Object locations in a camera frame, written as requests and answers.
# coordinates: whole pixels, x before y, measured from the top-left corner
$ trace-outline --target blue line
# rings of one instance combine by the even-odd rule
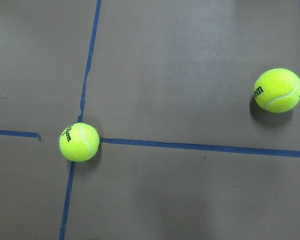
[[[41,136],[36,132],[0,130],[0,135],[25,137],[25,138],[36,138],[36,139],[41,140]]]
[[[93,54],[94,54],[95,40],[96,40],[96,35],[97,35],[97,26],[98,26],[100,8],[101,8],[101,0],[97,0],[95,13],[94,13],[94,20],[93,20],[93,26],[92,26],[92,33],[91,33],[91,40],[90,40],[88,58],[87,58],[87,61],[86,61],[84,81],[83,81],[83,86],[82,86],[82,94],[81,94],[81,101],[80,101],[81,113],[78,116],[78,123],[81,123],[82,120],[83,120],[83,117],[84,117],[84,110],[85,110],[85,104],[86,104],[87,78],[88,78],[88,74],[90,72],[92,57],[93,57]],[[72,190],[72,184],[73,184],[74,174],[75,174],[75,166],[76,166],[76,163],[74,161],[72,161],[71,162],[71,167],[70,167],[70,172],[69,172],[68,184],[67,184],[66,193],[65,193],[64,208],[63,208],[63,214],[62,214],[62,222],[61,222],[59,240],[64,240],[65,239],[67,220],[68,220],[68,212],[69,212],[69,205],[70,205],[70,198],[71,198],[71,190]]]
[[[133,139],[121,139],[121,138],[111,138],[111,139],[101,138],[100,142],[108,143],[108,144],[146,146],[146,147],[169,148],[169,149],[188,149],[188,150],[213,151],[213,152],[224,152],[224,153],[254,154],[254,155],[300,158],[300,151],[294,151],[294,150],[205,145],[205,144],[177,143],[177,142],[160,142],[160,141],[133,140]]]
[[[90,40],[90,46],[89,46],[89,53],[88,53],[88,59],[86,61],[86,67],[85,67],[85,75],[84,75],[84,81],[83,81],[83,86],[82,86],[82,94],[81,94],[81,101],[80,101],[81,113],[78,116],[78,123],[82,123],[82,120],[84,118],[84,111],[85,111],[85,104],[86,104],[87,78],[88,78],[88,74],[90,72],[92,57],[93,57],[93,54],[94,54],[94,48],[95,48],[95,41],[96,41],[96,35],[97,35],[97,27],[98,27],[98,20],[99,20],[100,8],[101,8],[101,0],[98,0],[97,4],[96,4],[96,8],[95,8],[94,21],[93,21],[93,27],[92,27],[92,33],[91,33],[91,40]]]

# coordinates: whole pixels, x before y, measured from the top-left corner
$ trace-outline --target horizontal blue tape strip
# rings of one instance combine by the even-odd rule
[[[213,152],[236,153],[236,154],[255,154],[255,155],[300,158],[300,151],[293,151],[293,150],[279,150],[279,149],[252,148],[252,147],[239,147],[239,146],[204,145],[204,144],[176,143],[176,142],[160,142],[160,141],[133,140],[133,139],[122,139],[122,138],[101,138],[100,142],[108,143],[108,144],[146,146],[146,147],[169,148],[169,149],[187,149],[187,150],[213,151]]]
[[[6,131],[0,130],[0,135],[4,136],[15,136],[15,137],[25,137],[25,138],[36,138],[41,139],[41,136],[36,132],[27,132],[27,131]]]

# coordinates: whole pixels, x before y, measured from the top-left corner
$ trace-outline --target tennis ball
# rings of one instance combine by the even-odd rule
[[[74,162],[91,159],[96,154],[99,143],[100,139],[96,129],[85,123],[68,126],[59,139],[62,155]]]
[[[289,111],[300,100],[300,79],[287,69],[268,70],[255,82],[254,99],[261,108],[271,113]]]

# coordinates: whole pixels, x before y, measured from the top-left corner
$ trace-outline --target gray floor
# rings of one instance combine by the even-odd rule
[[[103,0],[83,121],[103,138],[300,151],[300,104],[252,101],[300,76],[295,0]],[[59,239],[95,0],[0,0],[0,240]],[[300,240],[300,158],[102,143],[76,165],[67,240]]]

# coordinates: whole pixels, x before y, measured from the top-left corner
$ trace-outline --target wilson logo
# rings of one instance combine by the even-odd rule
[[[71,126],[68,126],[67,128],[66,128],[66,130],[62,133],[62,135],[61,135],[61,137],[63,137],[63,135],[65,135],[66,136],[66,139],[68,140],[68,142],[70,142],[70,140],[71,140],[71,137],[70,137],[70,130],[72,129],[72,126],[73,125],[71,125]]]
[[[264,90],[262,89],[261,86],[259,86],[255,91],[254,91],[254,98],[257,98],[261,93],[263,93]]]

